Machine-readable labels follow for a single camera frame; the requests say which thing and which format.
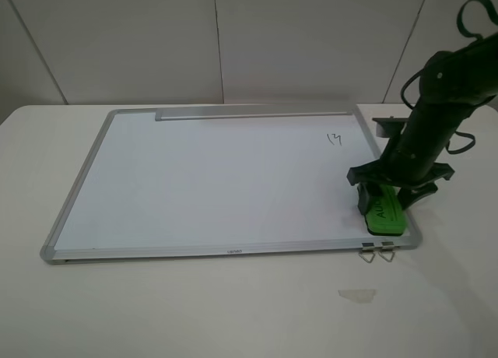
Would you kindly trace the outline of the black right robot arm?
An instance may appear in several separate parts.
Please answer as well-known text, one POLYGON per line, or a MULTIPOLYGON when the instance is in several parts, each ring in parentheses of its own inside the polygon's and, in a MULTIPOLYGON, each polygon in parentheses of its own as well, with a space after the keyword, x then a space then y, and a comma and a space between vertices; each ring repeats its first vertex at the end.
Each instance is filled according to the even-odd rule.
POLYGON ((388 139, 384 151, 347 174, 359 189, 362 215, 382 196, 383 186, 398 188, 398 203, 407 209, 435 193, 437 180, 451 179, 453 168, 437 157, 448 149, 463 120, 497 95, 497 36, 436 53, 415 78, 419 99, 409 117, 376 118, 378 136, 388 139))

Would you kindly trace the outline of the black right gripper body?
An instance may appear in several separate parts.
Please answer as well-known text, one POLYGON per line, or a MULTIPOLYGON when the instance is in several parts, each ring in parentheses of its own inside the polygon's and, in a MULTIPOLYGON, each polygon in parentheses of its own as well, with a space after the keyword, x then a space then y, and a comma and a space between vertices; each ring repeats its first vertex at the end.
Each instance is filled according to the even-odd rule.
POLYGON ((400 188, 421 188, 438 179, 449 180, 454 169, 438 163, 454 129, 417 118, 374 118, 377 135, 388 139, 380 157, 347 173, 351 185, 385 184, 400 188))

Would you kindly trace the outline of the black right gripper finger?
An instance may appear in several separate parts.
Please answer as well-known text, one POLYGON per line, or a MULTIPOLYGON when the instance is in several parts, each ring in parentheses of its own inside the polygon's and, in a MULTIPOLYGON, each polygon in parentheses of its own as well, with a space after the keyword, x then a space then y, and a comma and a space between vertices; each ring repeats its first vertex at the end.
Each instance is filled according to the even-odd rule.
POLYGON ((357 191, 359 195, 357 206, 361 214, 367 214, 374 203, 383 196, 381 186, 373 182, 360 182, 357 191))
POLYGON ((397 197, 402 210, 406 210, 419 200, 434 195, 437 191, 438 187, 434 183, 429 183, 416 189, 401 188, 397 197))

